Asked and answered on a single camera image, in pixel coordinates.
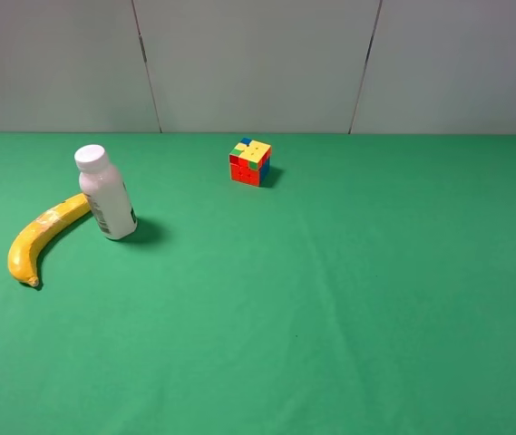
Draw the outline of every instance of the white plastic bottle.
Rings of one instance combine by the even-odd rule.
[[[112,240],[137,229],[131,200],[122,176],[100,145],[86,145],[74,154],[80,170],[80,189],[86,195],[101,231]]]

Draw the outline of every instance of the bottle label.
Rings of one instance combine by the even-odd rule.
[[[98,226],[101,228],[101,231],[104,234],[111,234],[111,230],[109,229],[109,226],[106,225],[106,221],[104,220],[104,215],[102,214],[102,211],[98,207],[98,203],[90,196],[86,195],[86,200],[88,201],[88,204],[91,206],[92,214],[94,215],[94,218],[96,219],[96,222],[98,223]]]

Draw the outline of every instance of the white cap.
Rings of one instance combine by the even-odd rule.
[[[109,164],[109,156],[100,145],[86,145],[74,153],[76,166],[82,172],[98,172]]]

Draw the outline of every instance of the rubik's cube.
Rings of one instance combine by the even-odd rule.
[[[260,186],[269,171],[272,147],[266,143],[243,138],[229,154],[231,179]]]

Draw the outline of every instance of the white wall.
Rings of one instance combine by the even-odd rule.
[[[0,0],[0,131],[158,131],[130,0]]]
[[[136,0],[163,131],[347,132],[378,0]]]
[[[385,0],[354,132],[516,133],[516,1]]]

